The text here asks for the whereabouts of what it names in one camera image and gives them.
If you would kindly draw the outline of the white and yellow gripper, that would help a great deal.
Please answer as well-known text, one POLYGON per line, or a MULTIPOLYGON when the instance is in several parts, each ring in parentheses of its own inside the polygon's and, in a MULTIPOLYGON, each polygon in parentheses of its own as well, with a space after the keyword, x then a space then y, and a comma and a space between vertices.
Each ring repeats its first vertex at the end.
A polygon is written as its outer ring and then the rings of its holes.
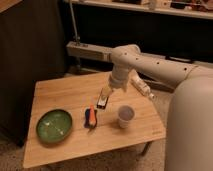
POLYGON ((113 93, 110 86, 105 86, 102 89, 101 98, 98 99, 96 107, 98 109, 105 109, 108 103, 108 97, 113 93))

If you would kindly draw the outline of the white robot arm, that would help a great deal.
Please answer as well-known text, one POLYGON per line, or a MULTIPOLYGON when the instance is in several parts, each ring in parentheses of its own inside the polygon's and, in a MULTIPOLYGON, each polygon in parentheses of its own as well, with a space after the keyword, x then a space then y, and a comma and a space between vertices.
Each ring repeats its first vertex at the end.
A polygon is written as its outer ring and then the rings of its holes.
POLYGON ((136 70, 174 90, 170 101, 165 171, 213 171, 213 68, 145 56, 138 46, 110 51, 113 70, 102 96, 124 89, 136 70))

